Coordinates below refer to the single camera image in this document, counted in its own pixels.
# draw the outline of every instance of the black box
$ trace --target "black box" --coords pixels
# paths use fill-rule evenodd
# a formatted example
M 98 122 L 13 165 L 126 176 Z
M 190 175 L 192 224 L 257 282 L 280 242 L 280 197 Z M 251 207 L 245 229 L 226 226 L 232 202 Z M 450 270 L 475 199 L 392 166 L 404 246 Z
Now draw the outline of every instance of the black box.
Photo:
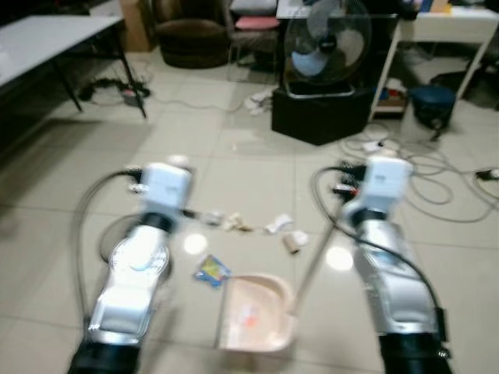
M 277 88 L 272 102 L 272 130 L 317 146 L 362 132 L 369 119 L 373 90 L 347 97 L 295 99 Z

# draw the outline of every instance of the beige dustpan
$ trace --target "beige dustpan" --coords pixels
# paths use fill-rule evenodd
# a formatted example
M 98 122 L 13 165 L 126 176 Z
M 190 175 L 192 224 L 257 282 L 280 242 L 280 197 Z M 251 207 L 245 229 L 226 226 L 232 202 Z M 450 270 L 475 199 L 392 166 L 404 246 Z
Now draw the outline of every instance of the beige dustpan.
M 216 346 L 226 351 L 275 352 L 288 347 L 296 334 L 297 310 L 334 232 L 324 233 L 298 294 L 269 274 L 233 276 L 225 285 Z

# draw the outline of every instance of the electric fan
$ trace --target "electric fan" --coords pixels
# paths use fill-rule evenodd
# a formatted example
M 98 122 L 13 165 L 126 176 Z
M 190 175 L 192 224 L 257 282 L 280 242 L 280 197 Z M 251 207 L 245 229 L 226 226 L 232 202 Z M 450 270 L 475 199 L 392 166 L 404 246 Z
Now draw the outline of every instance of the electric fan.
M 352 94 L 346 79 L 359 68 L 370 40 L 370 15 L 361 0 L 320 0 L 300 9 L 285 35 L 286 90 L 297 96 L 294 83 L 319 97 Z

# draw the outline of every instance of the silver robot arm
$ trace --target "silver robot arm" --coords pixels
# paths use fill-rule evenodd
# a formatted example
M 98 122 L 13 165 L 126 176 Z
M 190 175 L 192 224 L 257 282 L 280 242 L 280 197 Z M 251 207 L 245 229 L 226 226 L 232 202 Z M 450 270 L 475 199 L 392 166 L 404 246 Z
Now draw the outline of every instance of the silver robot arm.
M 415 263 L 401 230 L 389 221 L 411 173 L 408 162 L 390 154 L 370 157 L 356 197 L 343 206 L 342 219 L 359 238 Z M 401 259 L 362 243 L 354 264 L 365 285 L 385 372 L 451 373 L 448 352 L 441 345 L 442 315 L 421 276 Z
M 106 281 L 70 374 L 137 370 L 154 296 L 171 269 L 168 241 L 182 219 L 193 180 L 181 161 L 149 164 L 142 170 L 140 222 L 109 257 Z

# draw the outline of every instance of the chair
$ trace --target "chair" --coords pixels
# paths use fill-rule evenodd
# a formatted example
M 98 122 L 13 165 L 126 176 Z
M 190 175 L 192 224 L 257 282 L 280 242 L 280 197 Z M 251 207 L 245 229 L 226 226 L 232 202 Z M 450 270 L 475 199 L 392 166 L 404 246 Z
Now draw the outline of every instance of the chair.
M 274 78 L 277 74 L 278 65 L 278 41 L 279 32 L 278 30 L 258 30 L 258 31 L 242 31 L 235 28 L 235 17 L 231 12 L 231 4 L 233 0 L 223 0 L 224 1 L 224 20 L 225 27 L 227 29 L 228 39 L 230 40 L 230 45 L 228 49 L 228 65 L 227 65 L 227 79 L 230 78 L 230 68 L 232 57 L 235 53 L 235 63 L 240 66 L 239 60 L 241 56 L 241 50 L 247 49 L 252 52 L 262 52 L 270 53 L 273 56 L 273 70 Z
M 152 0 L 163 60 L 188 69 L 224 65 L 228 38 L 222 0 Z

